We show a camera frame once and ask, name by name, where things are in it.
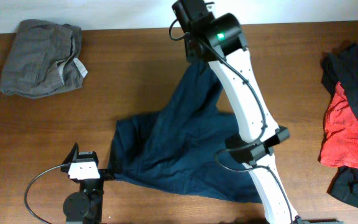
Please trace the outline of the dark blue shorts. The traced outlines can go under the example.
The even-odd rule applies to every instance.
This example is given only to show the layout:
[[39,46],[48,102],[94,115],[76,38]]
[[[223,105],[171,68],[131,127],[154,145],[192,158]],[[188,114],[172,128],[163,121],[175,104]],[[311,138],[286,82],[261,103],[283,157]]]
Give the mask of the dark blue shorts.
[[250,175],[225,152],[239,128],[216,106],[221,91],[209,66],[196,62],[163,110],[119,120],[108,162],[115,178],[173,194],[260,202]]

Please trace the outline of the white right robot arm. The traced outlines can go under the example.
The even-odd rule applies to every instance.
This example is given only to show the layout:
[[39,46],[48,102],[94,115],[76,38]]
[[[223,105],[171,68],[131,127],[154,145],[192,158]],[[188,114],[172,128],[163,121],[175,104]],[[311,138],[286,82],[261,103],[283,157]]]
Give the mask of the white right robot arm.
[[203,0],[176,1],[173,12],[188,42],[186,52],[194,52],[208,63],[221,82],[239,128],[240,143],[221,149],[214,156],[230,154],[248,173],[264,206],[268,223],[298,223],[280,180],[273,147],[289,137],[267,109],[253,73],[248,41],[237,18],[227,13],[215,17]]

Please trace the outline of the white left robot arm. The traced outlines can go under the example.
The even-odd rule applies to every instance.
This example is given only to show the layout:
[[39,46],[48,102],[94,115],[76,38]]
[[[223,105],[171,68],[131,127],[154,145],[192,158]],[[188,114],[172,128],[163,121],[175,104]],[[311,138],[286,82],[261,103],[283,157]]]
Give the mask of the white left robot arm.
[[63,203],[66,224],[102,223],[104,183],[115,176],[109,169],[99,169],[98,164],[97,153],[81,152],[77,143],[63,161],[61,171],[80,185]]

